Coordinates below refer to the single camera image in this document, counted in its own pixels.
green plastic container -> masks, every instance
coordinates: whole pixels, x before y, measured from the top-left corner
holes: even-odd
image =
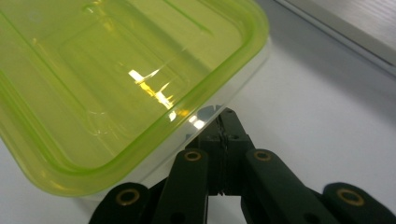
[[[251,0],[2,0],[1,137],[44,191],[93,194],[198,133],[196,112],[239,74],[214,104],[230,100],[267,38]]]

brass screw hole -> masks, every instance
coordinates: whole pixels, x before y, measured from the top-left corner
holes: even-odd
[[[190,151],[184,154],[186,161],[198,161],[202,158],[201,153],[196,151]]]
[[[271,160],[271,154],[269,154],[268,152],[264,152],[264,151],[255,152],[254,157],[259,161],[270,161]]]
[[[131,205],[139,200],[140,194],[137,189],[125,189],[117,194],[116,202],[122,206]]]
[[[337,196],[345,203],[354,206],[363,206],[364,199],[355,191],[350,189],[339,189],[337,190]]]

white surface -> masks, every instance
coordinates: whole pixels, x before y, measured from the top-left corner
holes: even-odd
[[[229,105],[256,147],[315,190],[345,181],[396,213],[396,79],[273,1],[267,64]],[[76,200],[41,192],[0,146],[0,223],[87,223]],[[245,223],[237,198],[211,198],[208,223]]]
[[[374,55],[396,65],[393,0],[277,0],[290,3]]]

translucent container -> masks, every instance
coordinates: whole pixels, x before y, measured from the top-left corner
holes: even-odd
[[[263,63],[267,39],[251,0],[2,0],[1,137],[52,194],[149,182]]]

white table surface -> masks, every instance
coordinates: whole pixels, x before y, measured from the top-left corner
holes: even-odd
[[[233,99],[256,147],[273,150],[311,189],[343,181],[396,213],[396,77],[271,0],[266,65]],[[88,223],[75,199],[49,195],[0,144],[0,223]],[[238,198],[210,198],[208,223],[245,223]]]

